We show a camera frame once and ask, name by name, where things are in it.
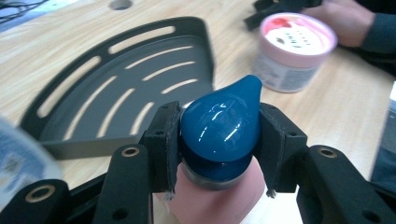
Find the ice cream tub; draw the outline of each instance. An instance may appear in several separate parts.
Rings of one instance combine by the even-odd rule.
[[[334,31],[319,20],[298,13],[274,14],[262,21],[253,74],[274,91],[301,91],[336,44]]]

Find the human hand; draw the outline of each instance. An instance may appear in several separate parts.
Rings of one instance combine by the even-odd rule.
[[[375,20],[375,14],[354,0],[323,0],[319,7],[310,7],[303,14],[328,24],[346,47],[360,47]]]

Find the pink base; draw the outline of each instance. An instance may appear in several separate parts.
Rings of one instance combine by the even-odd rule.
[[[171,212],[181,224],[237,224],[254,207],[264,192],[265,182],[256,159],[241,182],[230,189],[213,191],[194,185],[177,168],[176,196],[169,202]],[[163,194],[157,194],[163,200]]]

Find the slotted tray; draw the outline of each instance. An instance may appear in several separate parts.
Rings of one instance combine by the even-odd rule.
[[[21,127],[44,147],[125,137],[137,143],[159,106],[186,105],[213,91],[213,70],[202,20],[156,21],[116,35],[66,66],[35,98]],[[47,149],[68,159],[110,155],[116,148],[81,154]]]

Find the wooden table surface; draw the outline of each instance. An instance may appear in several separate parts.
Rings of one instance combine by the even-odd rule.
[[[258,33],[243,19],[253,0],[135,0],[113,10],[111,1],[79,1],[0,34],[0,114],[18,124],[27,106],[66,65],[113,35],[151,21],[180,16],[205,20],[216,61],[214,88],[250,74]],[[308,145],[343,151],[368,179],[389,105],[393,77],[358,56],[336,49],[303,91],[262,88],[262,102],[281,109],[308,135]],[[74,188],[106,171],[109,157],[59,161]],[[156,223],[177,223],[155,206]]]

